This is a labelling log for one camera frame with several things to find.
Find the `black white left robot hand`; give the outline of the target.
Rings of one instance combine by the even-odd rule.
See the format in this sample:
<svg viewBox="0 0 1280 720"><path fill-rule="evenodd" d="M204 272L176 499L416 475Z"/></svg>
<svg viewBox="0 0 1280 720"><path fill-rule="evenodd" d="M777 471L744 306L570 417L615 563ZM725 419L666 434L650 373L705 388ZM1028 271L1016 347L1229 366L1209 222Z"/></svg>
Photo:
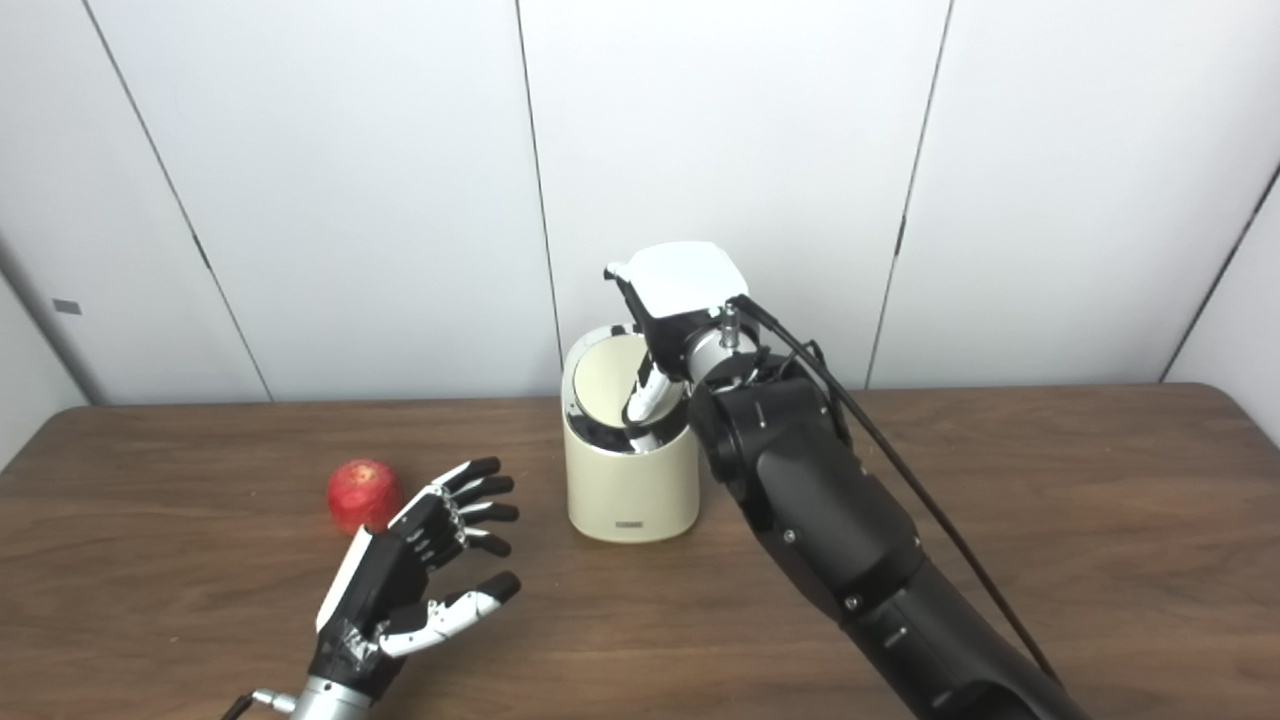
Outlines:
<svg viewBox="0 0 1280 720"><path fill-rule="evenodd" d="M509 543L480 525L518 519L515 506L495 500L513 488L498 457L474 459L425 484L385 529L357 532L317 612L300 706L369 711L410 655L448 641L520 592L520 579L500 571L443 600L426 597L430 575L467 550L509 556Z"/></svg>

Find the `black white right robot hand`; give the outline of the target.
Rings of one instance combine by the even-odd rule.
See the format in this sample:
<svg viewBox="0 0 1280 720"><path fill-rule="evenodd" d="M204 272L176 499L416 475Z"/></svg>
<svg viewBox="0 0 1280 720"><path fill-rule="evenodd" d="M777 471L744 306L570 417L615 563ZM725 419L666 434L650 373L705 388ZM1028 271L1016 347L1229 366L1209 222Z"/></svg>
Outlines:
<svg viewBox="0 0 1280 720"><path fill-rule="evenodd" d="M672 386L692 388L722 361L760 347L758 324L730 307L748 295L748 283L716 243L658 243L607 264L603 277L622 293L646 345L622 410L627 427L654 418Z"/></svg>

